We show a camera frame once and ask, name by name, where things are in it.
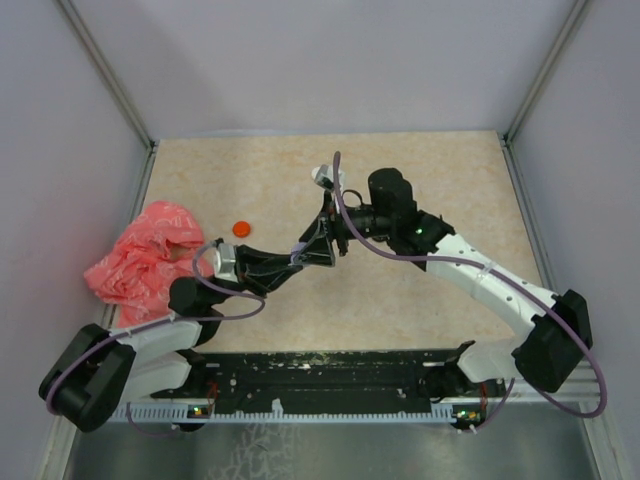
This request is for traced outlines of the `orange charging case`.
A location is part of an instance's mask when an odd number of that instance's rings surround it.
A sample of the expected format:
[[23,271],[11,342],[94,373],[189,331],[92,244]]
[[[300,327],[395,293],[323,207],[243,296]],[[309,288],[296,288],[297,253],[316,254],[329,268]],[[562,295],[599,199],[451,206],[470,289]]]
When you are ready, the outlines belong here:
[[246,238],[252,232],[251,224],[247,221],[237,221],[232,227],[233,234],[238,238]]

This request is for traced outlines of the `purple charging case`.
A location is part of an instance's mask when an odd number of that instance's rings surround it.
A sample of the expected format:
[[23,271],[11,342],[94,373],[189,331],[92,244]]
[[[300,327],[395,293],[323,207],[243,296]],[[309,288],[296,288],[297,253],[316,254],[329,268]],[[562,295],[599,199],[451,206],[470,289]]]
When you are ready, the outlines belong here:
[[298,262],[297,257],[303,251],[305,246],[306,246],[305,242],[298,242],[292,247],[291,254],[290,254],[290,263],[291,264],[296,264]]

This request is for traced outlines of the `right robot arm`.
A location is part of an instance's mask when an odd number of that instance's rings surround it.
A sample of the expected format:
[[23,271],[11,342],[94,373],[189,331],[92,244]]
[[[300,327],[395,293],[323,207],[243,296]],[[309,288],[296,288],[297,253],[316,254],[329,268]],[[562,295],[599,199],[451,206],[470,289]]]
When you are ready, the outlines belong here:
[[395,168],[368,178],[370,201],[348,207],[338,201],[345,175],[329,165],[312,171],[324,191],[319,223],[300,239],[295,263],[313,262],[313,241],[323,240],[319,258],[329,265],[345,255],[350,240],[386,243],[388,257],[410,261],[447,280],[487,307],[512,330],[510,338],[462,345],[445,373],[448,387],[470,395],[482,382],[522,378],[555,393],[593,345],[586,299],[573,290],[559,294],[530,283],[491,261],[442,218],[418,208],[411,184]]

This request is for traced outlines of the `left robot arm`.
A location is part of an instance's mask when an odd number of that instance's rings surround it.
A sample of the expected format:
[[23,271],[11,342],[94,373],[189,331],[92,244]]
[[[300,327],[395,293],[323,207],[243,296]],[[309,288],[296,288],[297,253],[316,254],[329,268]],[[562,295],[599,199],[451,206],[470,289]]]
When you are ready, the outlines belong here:
[[246,298],[258,306],[245,316],[257,315],[268,293],[303,270],[306,246],[299,242],[290,253],[275,254],[222,241],[204,245],[191,275],[172,282],[167,314],[133,327],[82,327],[41,381],[39,397],[51,414],[89,433],[120,405],[166,390],[201,394],[208,373],[188,357],[226,321],[215,306]]

